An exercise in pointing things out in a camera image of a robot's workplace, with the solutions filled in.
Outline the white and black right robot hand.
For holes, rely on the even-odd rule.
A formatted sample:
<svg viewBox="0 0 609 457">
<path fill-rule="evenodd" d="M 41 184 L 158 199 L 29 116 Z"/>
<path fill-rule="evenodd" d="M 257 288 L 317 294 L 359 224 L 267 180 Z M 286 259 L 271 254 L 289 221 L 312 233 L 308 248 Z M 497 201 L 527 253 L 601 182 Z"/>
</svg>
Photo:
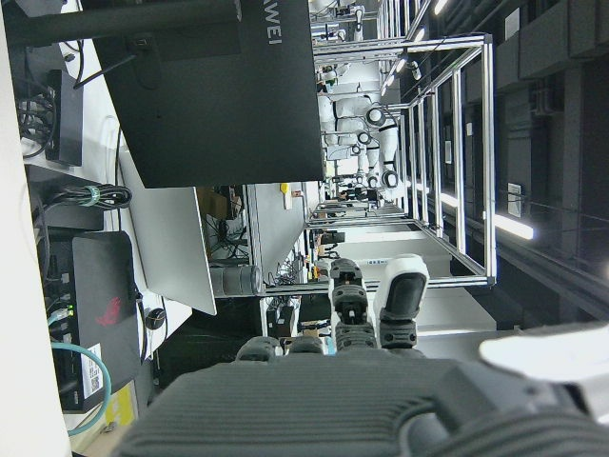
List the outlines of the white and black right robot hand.
<svg viewBox="0 0 609 457">
<path fill-rule="evenodd" d="M 178 377 L 118 456 L 604 456 L 608 326 L 483 341 L 472 362 L 428 358 L 416 317 L 423 259 L 391 259 L 373 297 L 358 264 L 329 271 L 336 351 L 250 339 L 229 364 Z"/>
</svg>

